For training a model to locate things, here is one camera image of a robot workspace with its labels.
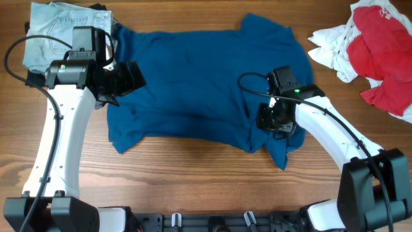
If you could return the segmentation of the blue t-shirt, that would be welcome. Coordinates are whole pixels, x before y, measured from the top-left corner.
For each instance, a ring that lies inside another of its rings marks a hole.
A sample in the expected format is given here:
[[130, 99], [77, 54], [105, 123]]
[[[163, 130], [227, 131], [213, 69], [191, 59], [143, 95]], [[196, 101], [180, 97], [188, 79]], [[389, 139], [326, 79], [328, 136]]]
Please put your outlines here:
[[266, 148], [285, 169], [288, 153], [303, 145], [302, 128], [275, 140], [256, 126], [268, 72], [289, 66], [300, 84], [314, 81], [291, 28], [248, 14], [239, 30], [138, 33], [119, 25], [113, 37], [117, 60], [135, 61], [146, 81], [108, 107], [108, 139], [119, 153], [144, 137], [188, 137], [249, 153]]

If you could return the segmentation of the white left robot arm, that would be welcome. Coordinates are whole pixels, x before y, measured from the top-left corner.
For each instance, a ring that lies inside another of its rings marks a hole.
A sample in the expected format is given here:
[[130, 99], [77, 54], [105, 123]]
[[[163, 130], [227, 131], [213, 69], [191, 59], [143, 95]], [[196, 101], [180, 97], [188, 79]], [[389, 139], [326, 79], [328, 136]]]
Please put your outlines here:
[[53, 61], [46, 73], [48, 112], [35, 164], [20, 197], [5, 201], [14, 231], [140, 231], [128, 206], [81, 201], [79, 166], [97, 96], [124, 96], [145, 85], [136, 62], [105, 70], [93, 59]]

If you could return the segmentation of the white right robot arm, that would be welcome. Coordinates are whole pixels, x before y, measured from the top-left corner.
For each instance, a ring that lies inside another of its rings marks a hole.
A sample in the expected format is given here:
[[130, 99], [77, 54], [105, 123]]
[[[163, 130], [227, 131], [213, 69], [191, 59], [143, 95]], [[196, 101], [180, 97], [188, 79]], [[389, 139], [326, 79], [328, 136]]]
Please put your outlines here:
[[364, 137], [316, 85], [302, 86], [291, 67], [264, 76], [269, 103], [259, 106], [257, 127], [277, 140], [289, 138], [297, 127], [308, 131], [341, 171], [335, 200], [302, 209], [307, 231], [374, 231], [393, 229], [411, 218], [411, 186], [407, 157], [397, 148], [385, 150]]

